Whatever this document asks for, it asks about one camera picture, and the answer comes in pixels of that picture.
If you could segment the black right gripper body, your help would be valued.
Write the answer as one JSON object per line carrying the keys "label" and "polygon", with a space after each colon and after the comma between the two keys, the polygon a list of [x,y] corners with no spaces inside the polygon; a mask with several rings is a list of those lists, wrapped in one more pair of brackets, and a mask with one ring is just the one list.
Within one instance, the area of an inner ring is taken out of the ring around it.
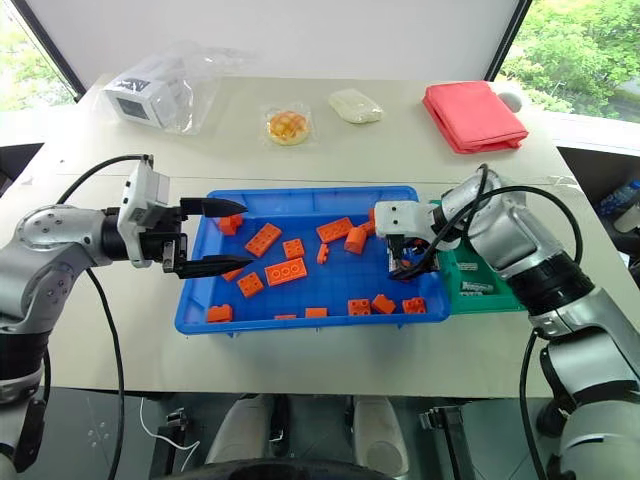
{"label": "black right gripper body", "polygon": [[404,264],[419,264],[430,246],[423,239],[399,234],[387,235],[385,240],[387,250],[391,249],[397,256],[402,256]]}

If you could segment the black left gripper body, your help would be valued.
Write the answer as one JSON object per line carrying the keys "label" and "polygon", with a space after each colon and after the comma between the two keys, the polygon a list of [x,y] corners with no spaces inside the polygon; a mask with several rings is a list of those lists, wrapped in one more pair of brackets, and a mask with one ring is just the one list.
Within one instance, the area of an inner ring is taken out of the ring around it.
{"label": "black left gripper body", "polygon": [[140,234],[143,258],[159,263],[165,273],[183,274],[187,235],[182,232],[182,223],[187,219],[180,207],[155,207]]}

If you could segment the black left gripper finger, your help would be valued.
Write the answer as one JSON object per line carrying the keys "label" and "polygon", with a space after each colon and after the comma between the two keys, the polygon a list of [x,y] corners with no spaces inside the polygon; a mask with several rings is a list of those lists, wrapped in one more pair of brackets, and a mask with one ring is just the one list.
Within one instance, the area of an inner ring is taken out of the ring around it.
{"label": "black left gripper finger", "polygon": [[182,221],[189,216],[206,218],[225,218],[243,214],[248,209],[237,202],[221,198],[187,197],[180,199],[180,217]]}
{"label": "black left gripper finger", "polygon": [[209,255],[199,260],[180,261],[176,265],[176,275],[180,279],[220,276],[243,269],[253,260],[236,255]]}

